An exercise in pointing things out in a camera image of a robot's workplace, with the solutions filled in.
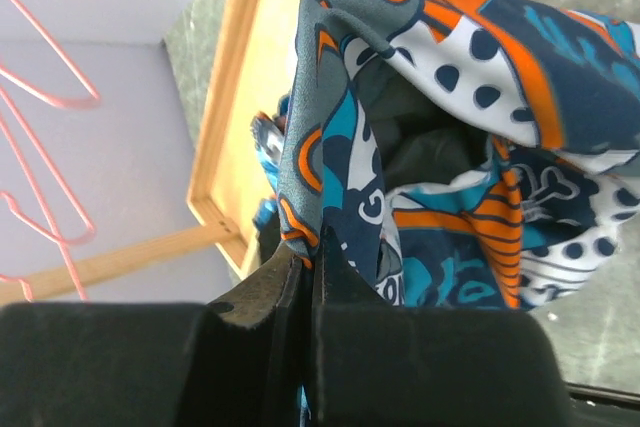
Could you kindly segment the orange blue patterned shorts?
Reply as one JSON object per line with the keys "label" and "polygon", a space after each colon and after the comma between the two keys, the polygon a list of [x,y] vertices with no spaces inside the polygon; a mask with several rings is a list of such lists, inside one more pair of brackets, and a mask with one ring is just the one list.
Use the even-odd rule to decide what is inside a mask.
{"label": "orange blue patterned shorts", "polygon": [[284,243],[394,305],[532,309],[639,211],[639,27],[533,0],[300,0]]}

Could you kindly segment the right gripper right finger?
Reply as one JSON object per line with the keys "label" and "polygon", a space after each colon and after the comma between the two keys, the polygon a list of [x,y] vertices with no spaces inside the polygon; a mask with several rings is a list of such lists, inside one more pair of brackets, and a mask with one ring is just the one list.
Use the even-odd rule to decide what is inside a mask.
{"label": "right gripper right finger", "polygon": [[551,343],[520,311],[396,307],[324,228],[307,383],[316,426],[571,426]]}

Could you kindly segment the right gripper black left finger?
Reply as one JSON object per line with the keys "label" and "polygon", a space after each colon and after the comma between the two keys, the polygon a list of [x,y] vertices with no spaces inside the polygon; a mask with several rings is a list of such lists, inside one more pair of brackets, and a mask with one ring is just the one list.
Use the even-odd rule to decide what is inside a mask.
{"label": "right gripper black left finger", "polygon": [[14,303],[5,426],[296,426],[304,288],[286,247],[209,304]]}

